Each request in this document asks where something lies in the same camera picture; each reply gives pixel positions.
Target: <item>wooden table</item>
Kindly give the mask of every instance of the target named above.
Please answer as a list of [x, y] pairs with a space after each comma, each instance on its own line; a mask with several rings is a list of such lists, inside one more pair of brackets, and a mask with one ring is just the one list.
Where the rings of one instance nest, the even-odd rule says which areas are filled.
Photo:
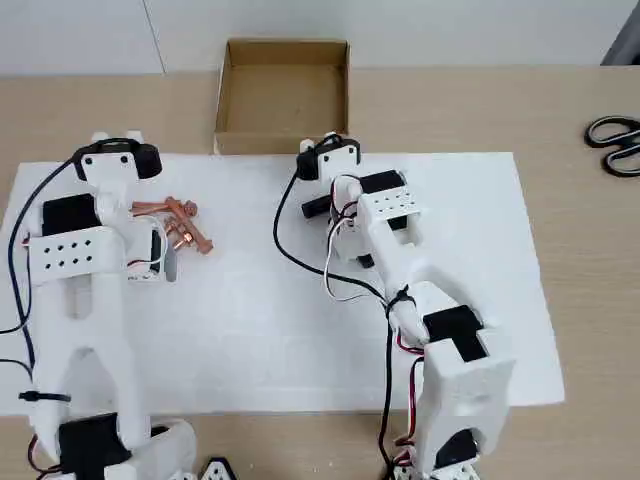
[[[351, 130], [368, 151], [515, 153], [567, 402], [514, 410], [483, 476], [631, 476], [640, 456], [640, 180], [605, 175], [602, 152], [581, 135], [599, 115], [640, 115], [640, 69], [356, 70], [351, 86]], [[162, 151], [209, 152], [216, 91], [217, 74], [0, 80], [1, 201], [19, 162], [67, 158], [97, 129], [139, 128]], [[190, 420], [199, 461], [226, 455], [243, 480], [370, 480], [380, 471], [376, 415]], [[0, 476], [33, 478], [26, 422], [0, 425]], [[394, 416], [389, 437], [403, 427]]]

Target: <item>scissors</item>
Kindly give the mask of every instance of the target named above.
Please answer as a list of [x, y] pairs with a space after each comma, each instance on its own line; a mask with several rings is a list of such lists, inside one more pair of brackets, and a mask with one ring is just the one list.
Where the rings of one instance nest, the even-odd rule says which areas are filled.
[[[622, 126], [626, 128], [626, 131], [604, 138], [596, 136], [596, 130], [603, 125]], [[585, 130], [584, 141], [592, 148], [606, 148], [614, 145], [620, 147], [602, 159], [602, 168], [605, 172], [616, 177], [640, 176], [640, 167], [625, 169], [616, 166], [616, 162], [620, 159], [635, 154], [640, 155], [640, 120], [622, 115], [599, 118]]]

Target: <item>copper part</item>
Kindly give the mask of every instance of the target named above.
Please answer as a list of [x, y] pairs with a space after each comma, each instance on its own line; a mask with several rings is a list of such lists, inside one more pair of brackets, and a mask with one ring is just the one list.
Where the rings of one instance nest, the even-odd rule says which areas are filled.
[[198, 251], [202, 254], [207, 254], [213, 250], [213, 242], [205, 238], [204, 235], [200, 233], [200, 230], [198, 230], [189, 219], [189, 215], [183, 210], [180, 202], [173, 197], [167, 197], [165, 199], [165, 204], [175, 215], [175, 220], [177, 220], [176, 223], [179, 224], [179, 227], [184, 228], [184, 232], [181, 232], [183, 239], [178, 241], [179, 247], [177, 248], [182, 247], [184, 243], [190, 244], [191, 242], [195, 242]]
[[[191, 200], [187, 200], [184, 204], [181, 202], [177, 202], [177, 204], [178, 208], [186, 213], [189, 217], [195, 217], [198, 214], [198, 205], [196, 205], [196, 203], [192, 202]], [[174, 214], [176, 213], [166, 202], [133, 202], [131, 207], [131, 212], [133, 213], [134, 217], [162, 212]]]
[[173, 244], [173, 249], [180, 250], [185, 245], [191, 245], [192, 242], [193, 242], [193, 236], [189, 232], [186, 232], [182, 235], [181, 240], [178, 240], [176, 243]]

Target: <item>cardboard box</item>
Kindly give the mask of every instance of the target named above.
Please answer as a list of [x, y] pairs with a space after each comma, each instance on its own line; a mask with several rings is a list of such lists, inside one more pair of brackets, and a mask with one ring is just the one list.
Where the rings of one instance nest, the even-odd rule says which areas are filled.
[[304, 138], [348, 134], [348, 78], [345, 41], [229, 40], [214, 150], [297, 153]]

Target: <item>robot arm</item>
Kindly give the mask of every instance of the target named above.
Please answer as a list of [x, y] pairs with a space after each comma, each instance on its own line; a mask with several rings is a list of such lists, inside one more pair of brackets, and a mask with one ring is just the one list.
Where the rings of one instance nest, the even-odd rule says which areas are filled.
[[[459, 252], [443, 248], [431, 209], [401, 172], [371, 172], [360, 145], [337, 135], [319, 147], [305, 141], [301, 150], [299, 178], [329, 189], [324, 202], [303, 205], [305, 216], [329, 211], [335, 225], [349, 215], [333, 242], [340, 258], [373, 264], [388, 300], [400, 291], [415, 300], [397, 302], [390, 316], [411, 347], [424, 349], [424, 388], [409, 448], [414, 468], [423, 478], [470, 468], [497, 443], [515, 363], [482, 279], [465, 269]], [[427, 282], [460, 306], [423, 315], [419, 306], [429, 299], [419, 287]]]
[[[161, 172], [160, 156], [141, 138], [102, 138], [79, 149], [71, 163], [93, 192], [46, 201], [29, 222], [37, 353], [34, 391], [23, 397], [35, 401], [30, 422], [60, 464], [52, 476], [169, 479], [191, 470], [195, 434], [183, 421], [151, 428], [125, 311], [129, 260], [152, 269], [158, 256], [158, 233], [133, 218], [128, 190]], [[117, 412], [74, 419], [66, 381], [87, 352], [110, 375]]]

